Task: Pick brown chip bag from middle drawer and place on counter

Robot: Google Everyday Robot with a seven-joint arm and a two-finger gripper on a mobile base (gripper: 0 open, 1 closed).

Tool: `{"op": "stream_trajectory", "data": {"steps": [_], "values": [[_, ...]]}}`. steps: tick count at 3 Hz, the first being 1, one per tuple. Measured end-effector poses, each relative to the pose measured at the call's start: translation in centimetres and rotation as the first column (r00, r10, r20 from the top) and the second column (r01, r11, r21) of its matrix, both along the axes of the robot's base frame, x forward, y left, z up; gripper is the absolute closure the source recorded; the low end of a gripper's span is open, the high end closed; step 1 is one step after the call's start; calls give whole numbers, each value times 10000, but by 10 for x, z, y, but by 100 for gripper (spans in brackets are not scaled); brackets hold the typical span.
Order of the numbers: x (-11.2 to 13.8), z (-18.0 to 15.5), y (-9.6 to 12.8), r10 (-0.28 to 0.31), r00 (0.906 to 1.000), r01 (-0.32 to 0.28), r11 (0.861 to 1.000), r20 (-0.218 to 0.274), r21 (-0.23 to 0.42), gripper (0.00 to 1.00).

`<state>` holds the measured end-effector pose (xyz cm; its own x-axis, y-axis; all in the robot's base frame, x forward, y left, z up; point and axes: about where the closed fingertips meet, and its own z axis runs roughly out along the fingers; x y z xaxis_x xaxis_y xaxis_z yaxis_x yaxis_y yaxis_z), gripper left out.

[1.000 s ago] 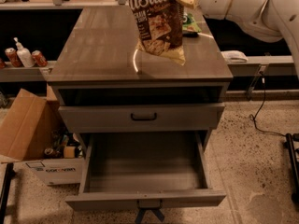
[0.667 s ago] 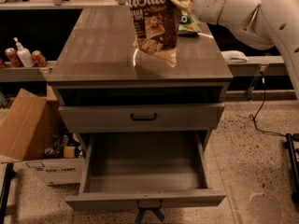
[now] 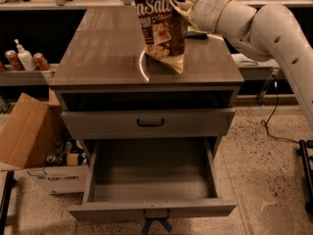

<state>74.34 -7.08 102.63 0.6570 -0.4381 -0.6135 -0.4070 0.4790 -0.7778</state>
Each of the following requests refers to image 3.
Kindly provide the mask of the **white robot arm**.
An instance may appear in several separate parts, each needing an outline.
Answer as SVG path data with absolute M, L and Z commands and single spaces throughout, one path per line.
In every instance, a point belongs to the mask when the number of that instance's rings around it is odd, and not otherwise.
M 236 0 L 170 0 L 198 29 L 217 33 L 248 58 L 273 59 L 313 128 L 313 49 L 292 12 L 282 4 L 256 10 Z

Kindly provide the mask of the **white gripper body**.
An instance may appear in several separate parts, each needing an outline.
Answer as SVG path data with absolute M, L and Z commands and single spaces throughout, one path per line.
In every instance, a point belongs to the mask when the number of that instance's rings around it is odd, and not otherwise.
M 193 7 L 192 23 L 200 30 L 216 32 L 218 20 L 232 0 L 197 0 Z

